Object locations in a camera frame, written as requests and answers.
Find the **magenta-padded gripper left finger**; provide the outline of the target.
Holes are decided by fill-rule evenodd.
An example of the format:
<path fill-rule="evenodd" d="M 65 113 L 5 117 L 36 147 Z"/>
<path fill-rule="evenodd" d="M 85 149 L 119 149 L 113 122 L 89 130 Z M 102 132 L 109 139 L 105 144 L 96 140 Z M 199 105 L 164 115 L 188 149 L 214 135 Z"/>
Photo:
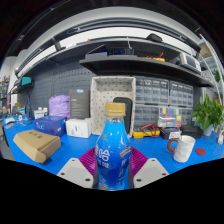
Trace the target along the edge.
<path fill-rule="evenodd" d="M 58 176 L 84 188 L 98 187 L 97 161 L 95 148 L 89 149 L 79 158 L 70 158 Z"/>

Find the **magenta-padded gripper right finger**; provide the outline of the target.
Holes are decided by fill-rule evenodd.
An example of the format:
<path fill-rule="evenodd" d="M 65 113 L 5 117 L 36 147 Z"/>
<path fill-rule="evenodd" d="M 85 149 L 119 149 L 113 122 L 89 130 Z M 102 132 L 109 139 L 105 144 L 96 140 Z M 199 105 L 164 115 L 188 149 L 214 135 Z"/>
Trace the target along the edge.
<path fill-rule="evenodd" d="M 168 175 L 168 171 L 156 158 L 148 159 L 139 150 L 132 148 L 128 170 L 130 189 L 146 186 Z"/>

